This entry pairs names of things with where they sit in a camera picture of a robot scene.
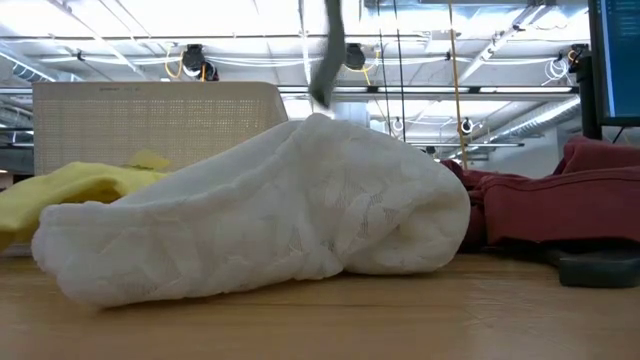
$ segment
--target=monitor screen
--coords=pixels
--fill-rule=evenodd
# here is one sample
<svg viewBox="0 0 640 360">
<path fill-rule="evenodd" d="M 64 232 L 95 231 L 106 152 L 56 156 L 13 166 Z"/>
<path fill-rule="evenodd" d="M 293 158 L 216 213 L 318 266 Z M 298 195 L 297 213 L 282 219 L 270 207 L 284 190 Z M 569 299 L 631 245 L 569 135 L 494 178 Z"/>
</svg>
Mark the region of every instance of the monitor screen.
<svg viewBox="0 0 640 360">
<path fill-rule="evenodd" d="M 589 11 L 601 123 L 640 126 L 640 0 L 593 0 Z"/>
</svg>

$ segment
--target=white fabric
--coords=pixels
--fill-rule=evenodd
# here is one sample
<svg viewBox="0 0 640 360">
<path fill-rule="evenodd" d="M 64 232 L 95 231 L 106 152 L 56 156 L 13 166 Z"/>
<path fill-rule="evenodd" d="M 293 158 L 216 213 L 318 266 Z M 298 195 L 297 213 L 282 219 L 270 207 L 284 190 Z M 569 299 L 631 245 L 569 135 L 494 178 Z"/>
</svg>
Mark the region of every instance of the white fabric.
<svg viewBox="0 0 640 360">
<path fill-rule="evenodd" d="M 433 271 L 469 211 L 454 174 L 419 150 L 316 114 L 113 204 L 50 206 L 32 250 L 68 297 L 108 307 Z"/>
</svg>

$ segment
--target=red cloth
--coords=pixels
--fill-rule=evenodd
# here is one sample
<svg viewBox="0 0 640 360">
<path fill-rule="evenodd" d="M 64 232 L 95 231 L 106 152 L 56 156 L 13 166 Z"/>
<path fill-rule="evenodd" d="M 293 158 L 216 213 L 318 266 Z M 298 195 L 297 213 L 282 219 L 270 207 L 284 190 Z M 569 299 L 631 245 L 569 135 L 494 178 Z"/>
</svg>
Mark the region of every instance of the red cloth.
<svg viewBox="0 0 640 360">
<path fill-rule="evenodd" d="M 564 154 L 543 179 L 464 171 L 443 161 L 469 191 L 471 219 L 461 250 L 505 240 L 640 242 L 640 149 L 578 137 Z"/>
</svg>

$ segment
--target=wooden desk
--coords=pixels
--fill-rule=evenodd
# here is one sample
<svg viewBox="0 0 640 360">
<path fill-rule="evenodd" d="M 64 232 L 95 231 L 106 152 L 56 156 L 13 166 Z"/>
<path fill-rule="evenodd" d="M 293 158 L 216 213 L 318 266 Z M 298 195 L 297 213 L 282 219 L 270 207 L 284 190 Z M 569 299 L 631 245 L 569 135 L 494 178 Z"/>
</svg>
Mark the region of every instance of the wooden desk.
<svg viewBox="0 0 640 360">
<path fill-rule="evenodd" d="M 564 288 L 544 265 L 485 256 L 108 311 L 0 259 L 0 322 L 3 360 L 640 359 L 640 289 Z"/>
</svg>

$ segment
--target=white perforated board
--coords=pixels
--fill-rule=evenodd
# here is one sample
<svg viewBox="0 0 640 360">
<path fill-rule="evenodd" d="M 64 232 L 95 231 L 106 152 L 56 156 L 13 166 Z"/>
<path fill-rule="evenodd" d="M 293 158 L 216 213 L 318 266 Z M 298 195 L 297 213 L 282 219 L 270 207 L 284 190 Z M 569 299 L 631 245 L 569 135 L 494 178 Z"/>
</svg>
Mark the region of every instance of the white perforated board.
<svg viewBox="0 0 640 360">
<path fill-rule="evenodd" d="M 33 98 L 37 175 L 143 149 L 177 170 L 287 120 L 277 87 L 258 82 L 38 83 Z"/>
</svg>

